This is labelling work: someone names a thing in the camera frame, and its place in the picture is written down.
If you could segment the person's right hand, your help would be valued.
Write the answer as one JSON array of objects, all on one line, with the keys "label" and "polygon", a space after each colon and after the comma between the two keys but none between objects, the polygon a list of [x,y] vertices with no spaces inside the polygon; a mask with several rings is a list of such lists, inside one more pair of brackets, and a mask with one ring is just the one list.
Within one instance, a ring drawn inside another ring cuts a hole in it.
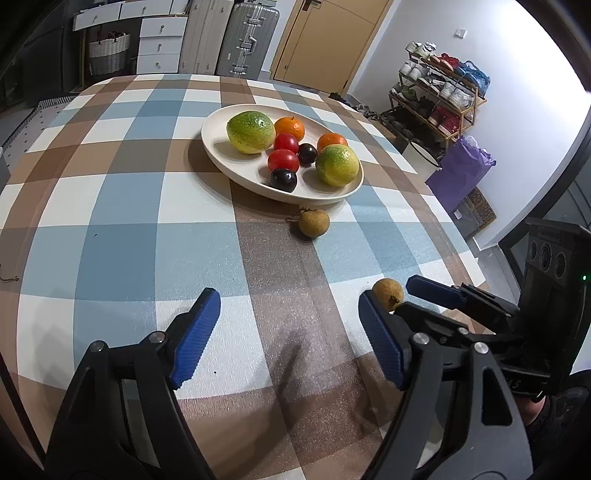
[{"label": "person's right hand", "polygon": [[541,400],[534,402],[529,398],[516,396],[515,402],[523,423],[525,425],[530,425],[540,415],[542,409],[545,406],[546,398],[543,397]]}]

